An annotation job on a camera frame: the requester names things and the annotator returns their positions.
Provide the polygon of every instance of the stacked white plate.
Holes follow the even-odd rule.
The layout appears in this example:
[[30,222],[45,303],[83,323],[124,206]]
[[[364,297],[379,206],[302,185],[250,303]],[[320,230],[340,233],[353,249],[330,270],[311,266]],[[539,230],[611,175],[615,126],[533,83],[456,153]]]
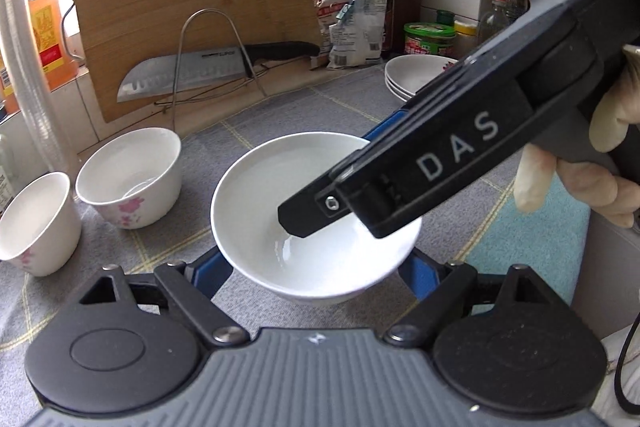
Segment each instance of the stacked white plate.
[[396,97],[407,102],[421,87],[457,61],[437,55],[402,55],[385,66],[385,85]]

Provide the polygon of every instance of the bowl with pink flower pattern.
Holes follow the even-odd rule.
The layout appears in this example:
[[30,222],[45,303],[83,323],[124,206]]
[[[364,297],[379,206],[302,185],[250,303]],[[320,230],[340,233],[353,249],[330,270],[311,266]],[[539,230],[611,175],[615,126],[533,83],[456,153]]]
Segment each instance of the bowl with pink flower pattern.
[[69,260],[82,230],[71,187],[64,172],[50,172],[15,197],[0,219],[0,261],[44,277]]
[[76,193],[109,223],[141,229],[164,216],[178,199],[180,138],[149,127],[101,147],[80,169]]

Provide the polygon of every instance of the black cable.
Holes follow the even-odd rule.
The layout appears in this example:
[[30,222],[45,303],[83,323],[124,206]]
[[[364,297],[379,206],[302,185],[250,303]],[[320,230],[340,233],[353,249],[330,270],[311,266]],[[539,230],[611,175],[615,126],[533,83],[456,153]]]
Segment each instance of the black cable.
[[640,415],[640,405],[638,405],[637,403],[629,402],[629,400],[626,399],[625,393],[622,391],[622,368],[625,365],[626,352],[631,345],[631,341],[633,340],[634,335],[636,334],[638,324],[640,324],[640,313],[631,326],[629,334],[626,336],[625,343],[623,344],[622,350],[620,351],[620,356],[618,357],[616,374],[613,378],[613,390],[616,392],[616,399],[620,404],[620,407],[622,407],[622,410],[631,415]]

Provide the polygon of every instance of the metal screw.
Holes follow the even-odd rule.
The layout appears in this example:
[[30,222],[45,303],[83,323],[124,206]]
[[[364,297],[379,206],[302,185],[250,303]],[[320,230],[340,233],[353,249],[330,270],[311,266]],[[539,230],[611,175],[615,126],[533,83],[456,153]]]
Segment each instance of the metal screw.
[[324,204],[332,212],[335,212],[340,208],[340,201],[335,199],[333,196],[329,196],[328,198],[326,198],[324,200]]
[[415,326],[408,324],[396,324],[387,331],[387,334],[389,335],[389,338],[396,342],[409,343],[418,338],[419,331]]
[[248,333],[240,326],[225,326],[213,332],[213,338],[220,344],[236,346],[248,340]]

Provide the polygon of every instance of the knife handle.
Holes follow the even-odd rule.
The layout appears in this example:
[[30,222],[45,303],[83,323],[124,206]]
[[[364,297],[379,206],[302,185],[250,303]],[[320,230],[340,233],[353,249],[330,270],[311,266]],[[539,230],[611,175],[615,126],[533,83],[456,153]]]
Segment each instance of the knife handle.
[[297,57],[317,57],[320,48],[310,42],[287,41],[245,46],[252,64],[258,60],[289,60]]

